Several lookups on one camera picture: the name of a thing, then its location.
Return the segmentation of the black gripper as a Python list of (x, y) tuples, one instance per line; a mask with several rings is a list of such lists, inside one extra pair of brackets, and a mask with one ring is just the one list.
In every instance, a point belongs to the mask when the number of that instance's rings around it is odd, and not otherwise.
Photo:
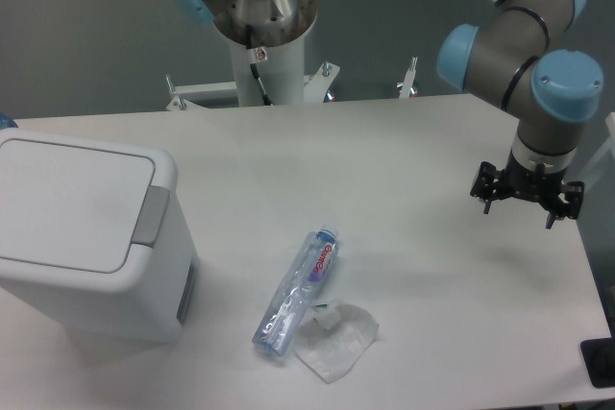
[(493, 202), (510, 198), (539, 203), (548, 212), (545, 228), (551, 229), (556, 221), (576, 220), (582, 207), (585, 183), (562, 182), (566, 171), (566, 167), (528, 169), (510, 153), (504, 170), (487, 161), (480, 164), (470, 195), (483, 203), (484, 214)]

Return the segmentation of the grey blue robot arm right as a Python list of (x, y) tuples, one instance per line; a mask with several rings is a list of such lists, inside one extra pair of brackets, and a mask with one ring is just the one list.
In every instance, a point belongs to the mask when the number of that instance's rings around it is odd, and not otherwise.
[(486, 207), (518, 199), (547, 211), (546, 226), (579, 216), (585, 185), (564, 180), (603, 91), (600, 65), (556, 42), (587, 0), (491, 0), (499, 18), (487, 28), (454, 28), (436, 70), (448, 84), (515, 117), (504, 169), (484, 161), (471, 187)]

